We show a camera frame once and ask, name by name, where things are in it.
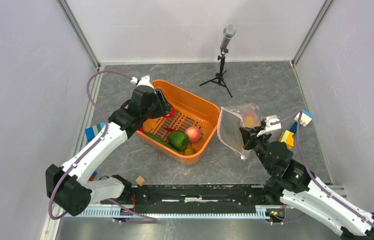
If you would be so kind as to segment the red toy chili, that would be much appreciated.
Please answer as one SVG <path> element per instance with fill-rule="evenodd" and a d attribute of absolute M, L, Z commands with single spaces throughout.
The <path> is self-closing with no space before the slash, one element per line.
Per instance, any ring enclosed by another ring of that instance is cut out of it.
<path fill-rule="evenodd" d="M 174 115 L 175 115 L 175 108 L 172 108 L 170 110 L 170 112 L 168 114 L 164 115 L 163 117 L 166 118 L 166 119 L 169 119 L 169 118 L 172 118 Z"/>

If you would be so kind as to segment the clear pink-dotted zip bag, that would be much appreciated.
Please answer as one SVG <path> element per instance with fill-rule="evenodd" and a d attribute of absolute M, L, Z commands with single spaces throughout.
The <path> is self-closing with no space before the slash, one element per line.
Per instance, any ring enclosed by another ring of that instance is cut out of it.
<path fill-rule="evenodd" d="M 242 149 L 242 152 L 237 152 L 231 148 L 231 143 L 238 141 L 243 144 L 239 130 L 240 127 L 245 127 L 243 118 L 247 115 L 256 115 L 259 118 L 259 111 L 260 108 L 255 103 L 247 103 L 237 106 L 222 106 L 220 110 L 217 123 L 217 136 L 223 145 L 227 146 L 243 161 L 248 158 L 250 151 Z"/>

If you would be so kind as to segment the orange plastic basket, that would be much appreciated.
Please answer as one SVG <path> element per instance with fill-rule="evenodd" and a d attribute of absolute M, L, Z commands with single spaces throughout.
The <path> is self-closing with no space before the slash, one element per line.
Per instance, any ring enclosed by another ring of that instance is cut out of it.
<path fill-rule="evenodd" d="M 184 165 L 195 164 L 216 132 L 220 108 L 165 80 L 157 79 L 152 84 L 156 89 L 163 91 L 165 98 L 174 107 L 174 114 L 169 118 L 147 120 L 142 130 L 136 132 L 137 137 Z M 201 132 L 200 139 L 188 145 L 195 151 L 192 155 L 184 155 L 182 151 L 175 152 L 149 136 L 153 134 L 167 142 L 172 130 L 185 132 L 189 127 L 197 127 Z"/>

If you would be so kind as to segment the pink toy peach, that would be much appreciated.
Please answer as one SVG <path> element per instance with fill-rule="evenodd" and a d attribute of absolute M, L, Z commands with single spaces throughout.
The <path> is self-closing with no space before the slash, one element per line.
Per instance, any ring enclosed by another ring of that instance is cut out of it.
<path fill-rule="evenodd" d="M 189 138 L 190 143 L 196 143 L 202 137 L 201 130 L 196 126 L 191 126 L 187 128 L 184 133 Z"/>

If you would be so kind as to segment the yellow toy corn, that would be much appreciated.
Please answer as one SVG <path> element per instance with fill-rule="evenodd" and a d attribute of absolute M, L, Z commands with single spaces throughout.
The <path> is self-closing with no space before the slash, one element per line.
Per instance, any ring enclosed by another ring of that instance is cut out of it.
<path fill-rule="evenodd" d="M 234 151 L 242 152 L 243 144 L 242 144 L 241 142 L 234 141 L 234 142 L 231 143 L 231 148 L 232 148 Z"/>

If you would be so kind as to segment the yellow toy lemon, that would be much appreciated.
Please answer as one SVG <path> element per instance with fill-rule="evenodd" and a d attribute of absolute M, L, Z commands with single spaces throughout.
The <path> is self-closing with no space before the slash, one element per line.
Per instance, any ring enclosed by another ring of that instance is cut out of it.
<path fill-rule="evenodd" d="M 244 126 L 247 128 L 258 127 L 260 124 L 259 118 L 256 115 L 246 115 L 243 118 Z"/>

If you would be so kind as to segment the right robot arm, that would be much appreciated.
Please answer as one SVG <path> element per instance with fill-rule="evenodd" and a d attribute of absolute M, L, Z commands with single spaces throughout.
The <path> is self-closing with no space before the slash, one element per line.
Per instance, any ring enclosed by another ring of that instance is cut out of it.
<path fill-rule="evenodd" d="M 262 127 L 240 127 L 243 148 L 253 150 L 270 175 L 263 196 L 270 204 L 294 207 L 319 221 L 343 240 L 374 240 L 374 212 L 365 211 L 329 188 L 293 159 L 284 142 L 269 141 Z"/>

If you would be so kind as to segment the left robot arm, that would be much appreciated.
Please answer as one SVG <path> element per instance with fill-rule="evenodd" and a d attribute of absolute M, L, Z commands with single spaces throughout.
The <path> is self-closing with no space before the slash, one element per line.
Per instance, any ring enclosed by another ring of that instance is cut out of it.
<path fill-rule="evenodd" d="M 132 190 L 122 180 L 110 177 L 89 181 L 97 167 L 118 146 L 143 127 L 148 119 L 172 113 L 173 106 L 161 89 L 138 86 L 131 99 L 114 111 L 105 127 L 85 148 L 61 166 L 51 164 L 45 171 L 46 194 L 49 205 L 57 204 L 65 214 L 77 216 L 91 202 L 115 199 L 120 204 L 131 200 Z"/>

